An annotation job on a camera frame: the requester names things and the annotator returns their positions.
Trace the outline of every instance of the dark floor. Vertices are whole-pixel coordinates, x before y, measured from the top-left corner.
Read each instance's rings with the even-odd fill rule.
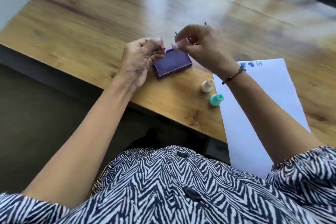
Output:
[[[75,98],[0,64],[0,192],[21,192],[87,111]],[[157,114],[127,108],[101,168],[153,127],[167,144],[204,151],[206,137]]]

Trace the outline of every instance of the black button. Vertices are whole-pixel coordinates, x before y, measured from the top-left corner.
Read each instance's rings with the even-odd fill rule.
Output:
[[[201,195],[192,188],[184,187],[183,191],[185,192],[185,195],[192,200],[199,202],[202,199]]]
[[[187,158],[188,157],[188,154],[185,153],[185,152],[177,152],[176,155],[179,156],[179,157],[182,157],[182,158]]]

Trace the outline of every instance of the shirt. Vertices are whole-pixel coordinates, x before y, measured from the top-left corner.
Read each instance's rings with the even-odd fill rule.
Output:
[[[336,150],[321,146],[264,179],[180,146],[113,159],[75,209],[0,195],[0,223],[334,223]]]

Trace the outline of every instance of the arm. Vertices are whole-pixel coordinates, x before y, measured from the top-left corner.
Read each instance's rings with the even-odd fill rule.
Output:
[[[179,41],[185,37],[190,44],[179,48],[223,81],[238,72],[239,65],[228,46],[210,26],[188,25],[175,41],[182,43]],[[227,85],[274,163],[323,145],[280,108],[248,74],[237,75]]]
[[[23,195],[69,208],[86,200],[132,94],[145,82],[149,65],[163,58],[155,52],[160,44],[143,38],[126,45],[120,72]]]

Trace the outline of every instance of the person's left hand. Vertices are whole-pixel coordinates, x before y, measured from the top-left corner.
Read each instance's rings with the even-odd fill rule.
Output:
[[[132,90],[144,84],[150,65],[164,58],[166,51],[161,48],[161,44],[160,37],[141,38],[126,44],[119,72],[133,81]]]

